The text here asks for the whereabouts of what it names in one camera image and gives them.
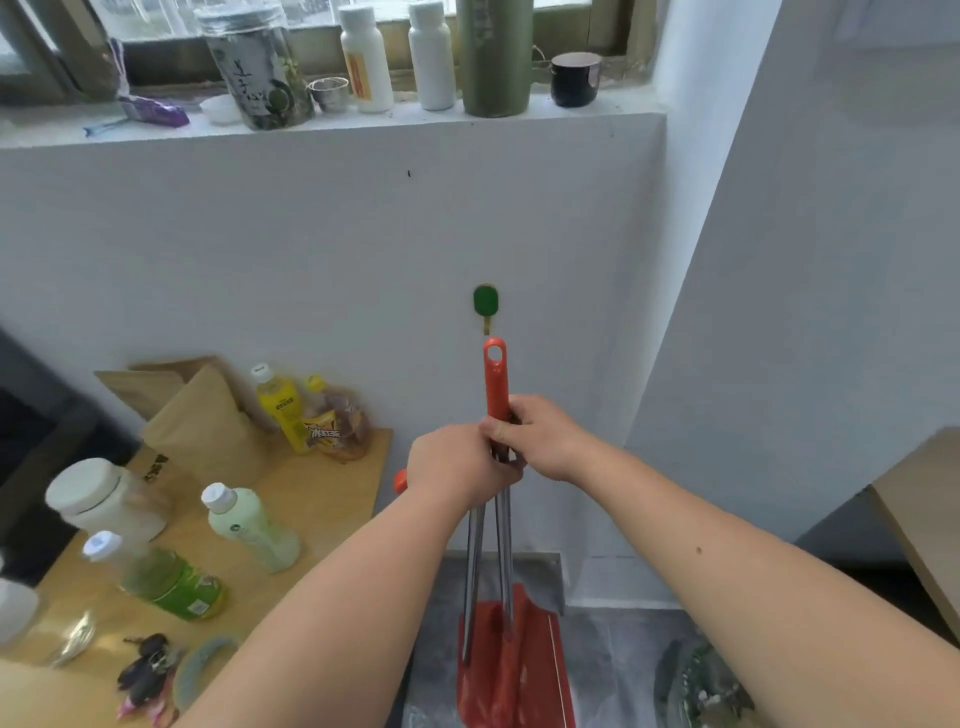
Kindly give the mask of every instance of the forearm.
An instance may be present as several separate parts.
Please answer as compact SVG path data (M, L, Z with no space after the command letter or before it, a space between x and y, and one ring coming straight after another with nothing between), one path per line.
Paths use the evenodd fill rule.
M465 512L442 488L398 498L277 604L184 728L380 728Z
M960 713L960 653L851 579L596 444L580 485L780 728L929 726Z

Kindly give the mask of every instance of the metal pole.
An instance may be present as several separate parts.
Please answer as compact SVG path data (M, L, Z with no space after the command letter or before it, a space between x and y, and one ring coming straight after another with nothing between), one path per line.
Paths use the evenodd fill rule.
M473 623L476 621L477 593L480 588L480 555L483 552L483 521L487 504L470 511L467 521L467 585L464 589L464 665L470 664L473 649Z
M497 494L496 549L500 560L500 603L503 605L503 637L514 638L514 547L510 532L510 489Z

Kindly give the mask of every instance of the white bottle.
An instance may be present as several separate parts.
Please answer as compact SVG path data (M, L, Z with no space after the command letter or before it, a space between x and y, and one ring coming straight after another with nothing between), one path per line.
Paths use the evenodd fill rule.
M357 108L364 113L379 113L394 105L394 88L390 84L387 50L383 36L376 29L376 19L370 6L350 6L340 9L340 24L344 27L340 42L350 75L350 86Z
M3 570L0 556L0 570ZM0 577L0 647L13 643L34 620L40 599L30 587Z
M409 8L410 56L420 105L427 111L449 109L457 103L457 79L444 0L423 0Z
M297 561L297 534L271 522L252 490L213 483L204 488L200 499L210 511L210 527L224 538L249 546L253 557L268 573L283 571Z

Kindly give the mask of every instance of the windowsill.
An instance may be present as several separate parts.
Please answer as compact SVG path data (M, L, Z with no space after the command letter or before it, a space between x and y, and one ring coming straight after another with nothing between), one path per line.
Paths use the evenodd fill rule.
M207 136L237 136L263 134L242 124L215 126L200 111L189 111L190 124L181 129L130 122L94 138L86 138L84 127L103 124L121 118L114 104L33 109L6 109L9 122L0 127L0 149L55 147L64 145L109 144L111 142L152 141L158 139L194 139ZM545 87L534 86L530 108L520 116L504 119L482 119L468 116L463 102L453 109L424 111L415 100L399 101L386 113L364 114L352 109L342 114L326 115L317 111L317 117L289 130L274 133L304 133L327 130L372 129L380 127L419 126L425 124L511 124L535 119L562 119L578 117L614 116L637 113L664 113L649 85L615 85L601 88L589 106L582 109L561 109L550 99Z

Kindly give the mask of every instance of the green wall hook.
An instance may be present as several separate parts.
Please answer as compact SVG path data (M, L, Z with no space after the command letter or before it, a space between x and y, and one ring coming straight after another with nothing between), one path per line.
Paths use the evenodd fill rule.
M483 335L490 336L490 319L500 309L500 294L489 283L482 283L473 289L473 310L483 316Z

